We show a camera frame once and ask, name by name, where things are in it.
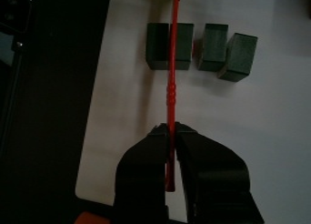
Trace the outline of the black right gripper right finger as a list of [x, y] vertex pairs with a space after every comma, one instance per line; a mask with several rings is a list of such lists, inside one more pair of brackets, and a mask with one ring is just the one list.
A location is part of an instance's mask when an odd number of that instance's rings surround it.
[[177, 124], [177, 153], [189, 224], [265, 224], [242, 157], [182, 123]]

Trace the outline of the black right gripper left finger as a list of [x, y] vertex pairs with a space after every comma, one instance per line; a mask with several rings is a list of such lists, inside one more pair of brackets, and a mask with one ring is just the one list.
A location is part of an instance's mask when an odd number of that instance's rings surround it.
[[167, 224], [169, 127], [161, 124], [127, 150], [117, 167], [113, 224]]

